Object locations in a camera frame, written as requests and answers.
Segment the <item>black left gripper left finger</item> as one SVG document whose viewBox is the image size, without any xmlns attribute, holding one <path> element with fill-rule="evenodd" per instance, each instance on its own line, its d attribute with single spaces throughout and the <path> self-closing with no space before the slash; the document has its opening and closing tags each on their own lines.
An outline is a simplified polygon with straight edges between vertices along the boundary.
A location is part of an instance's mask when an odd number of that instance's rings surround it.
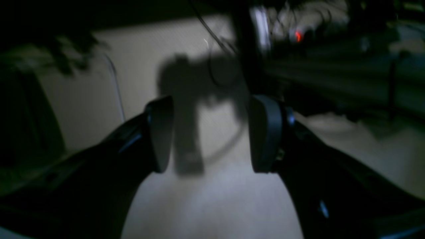
<svg viewBox="0 0 425 239">
<path fill-rule="evenodd" d="M 1 197 L 1 227 L 37 239 L 118 239 L 139 185 L 170 160 L 174 100 L 163 96 L 107 138 Z"/>
</svg>

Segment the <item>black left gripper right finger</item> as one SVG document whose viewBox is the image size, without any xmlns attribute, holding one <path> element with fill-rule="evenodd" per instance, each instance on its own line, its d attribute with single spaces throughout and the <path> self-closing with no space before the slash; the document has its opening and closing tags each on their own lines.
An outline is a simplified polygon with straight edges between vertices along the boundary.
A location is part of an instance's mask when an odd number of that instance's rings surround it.
<svg viewBox="0 0 425 239">
<path fill-rule="evenodd" d="M 277 173 L 305 239 L 423 239 L 424 200 L 326 145 L 266 95 L 249 100 L 251 164 Z"/>
</svg>

